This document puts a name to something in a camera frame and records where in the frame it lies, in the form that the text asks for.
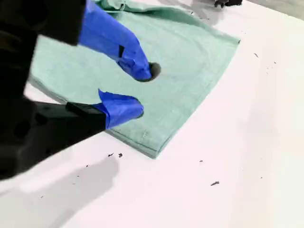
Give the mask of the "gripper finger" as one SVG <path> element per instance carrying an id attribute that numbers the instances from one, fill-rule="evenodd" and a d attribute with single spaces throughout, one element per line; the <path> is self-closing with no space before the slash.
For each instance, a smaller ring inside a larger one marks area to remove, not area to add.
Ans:
<path id="1" fill-rule="evenodd" d="M 68 102 L 66 109 L 76 115 L 67 127 L 75 131 L 82 139 L 141 118 L 144 107 L 141 102 L 128 95 L 119 95 L 98 90 L 100 102 L 81 104 Z"/>
<path id="2" fill-rule="evenodd" d="M 133 79 L 154 80 L 161 66 L 149 62 L 137 37 L 91 0 L 86 2 L 79 44 L 103 53 Z"/>

